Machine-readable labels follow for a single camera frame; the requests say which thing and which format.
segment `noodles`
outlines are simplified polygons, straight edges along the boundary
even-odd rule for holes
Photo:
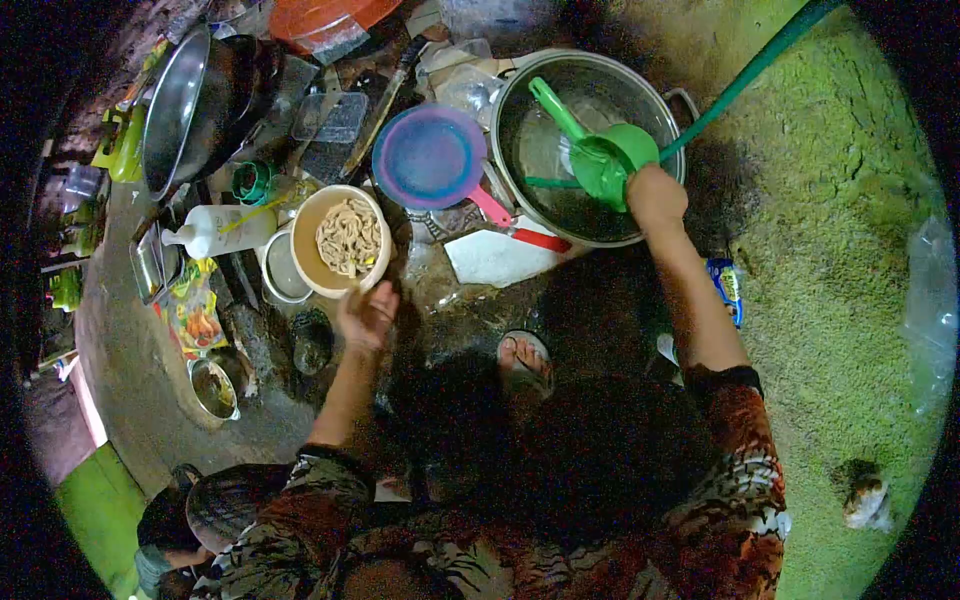
[[[330,271],[351,279],[373,268],[380,254],[380,222],[363,200],[344,200],[317,228],[317,249]]]

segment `green ladle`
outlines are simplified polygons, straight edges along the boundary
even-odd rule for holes
[[[527,86],[560,131],[570,138],[570,166],[587,194],[611,210],[627,212],[623,200],[627,178],[660,157],[654,138],[626,123],[600,133],[587,133],[542,78],[533,78]]]

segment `green floor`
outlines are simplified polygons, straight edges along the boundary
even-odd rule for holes
[[[732,250],[793,530],[781,600],[855,598],[916,503],[943,415],[918,416],[900,335],[906,242],[942,207],[894,73],[849,15],[779,60],[716,132],[755,164]],[[851,461],[890,480],[890,535],[846,529]]]
[[[77,544],[113,596],[134,595],[139,583],[133,553],[144,498],[113,446],[101,446],[75,468],[56,497]]]

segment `brown patterned blouse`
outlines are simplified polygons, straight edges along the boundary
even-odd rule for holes
[[[308,446],[281,498],[217,557],[194,597],[333,600],[352,567],[403,557],[446,598],[773,598],[790,517],[756,373],[715,373],[699,387],[721,458],[655,532],[566,552],[522,523],[469,511],[374,526],[369,477],[339,452]]]

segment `blue packet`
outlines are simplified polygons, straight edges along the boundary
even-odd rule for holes
[[[743,299],[740,297],[740,281],[736,267],[729,258],[708,258],[704,261],[713,286],[730,312],[737,329],[743,324]]]

